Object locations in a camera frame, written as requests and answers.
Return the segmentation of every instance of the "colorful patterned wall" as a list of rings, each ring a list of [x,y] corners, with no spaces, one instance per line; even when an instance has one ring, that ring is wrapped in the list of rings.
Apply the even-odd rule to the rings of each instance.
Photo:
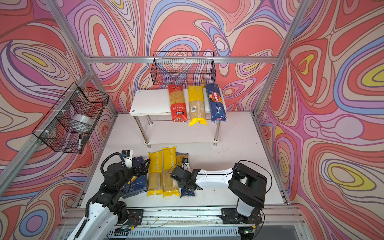
[[[213,50],[216,56],[276,56],[297,1],[66,1],[62,4],[90,56],[151,56],[153,51]],[[151,64],[94,64],[119,112],[137,89],[152,86]],[[216,81],[231,111],[251,111],[271,65],[219,64]]]
[[[384,1],[314,0],[258,111],[315,239],[384,239]]]
[[[57,98],[84,74],[39,0],[0,3],[0,169]],[[82,154],[41,145],[0,198],[0,240],[48,239],[75,202],[112,122],[106,109]]]

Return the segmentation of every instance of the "red pasta package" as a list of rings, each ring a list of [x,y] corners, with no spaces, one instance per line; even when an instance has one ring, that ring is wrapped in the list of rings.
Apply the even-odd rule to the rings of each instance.
[[[168,85],[168,91],[172,121],[187,122],[187,108],[185,106],[183,86]]]

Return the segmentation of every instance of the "shelf top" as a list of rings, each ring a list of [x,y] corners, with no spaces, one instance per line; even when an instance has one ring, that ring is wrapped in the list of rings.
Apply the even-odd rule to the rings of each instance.
[[[187,108],[187,113],[189,113],[188,89],[183,89],[183,92],[185,98],[185,106]],[[203,93],[205,113],[210,113],[209,102],[205,88],[203,89]],[[224,109],[227,109],[225,101],[223,101],[223,105]],[[168,89],[137,90],[129,113],[132,116],[171,115]]]

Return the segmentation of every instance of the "blue pasta box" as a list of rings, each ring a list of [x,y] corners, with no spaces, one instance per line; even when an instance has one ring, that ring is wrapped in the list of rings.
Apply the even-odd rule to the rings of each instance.
[[[134,157],[132,159],[133,165],[140,164],[144,162],[143,157]],[[143,192],[148,192],[148,178],[147,175],[143,175],[141,177],[133,177],[131,182],[131,188],[129,188],[129,184],[127,184],[125,187],[123,187],[122,191],[122,197],[128,198],[131,196],[138,195]]]
[[[211,121],[225,121],[227,115],[225,114],[223,99],[220,95],[218,84],[208,83],[205,86],[205,90],[207,91],[209,108],[211,110]]]

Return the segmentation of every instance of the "wire mesh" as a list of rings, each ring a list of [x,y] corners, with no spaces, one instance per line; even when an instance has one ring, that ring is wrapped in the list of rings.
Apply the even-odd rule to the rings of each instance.
[[[151,77],[154,85],[205,86],[215,82],[212,51],[157,51],[153,56]]]
[[[55,152],[82,153],[108,100],[106,93],[78,87],[44,131],[33,134]]]

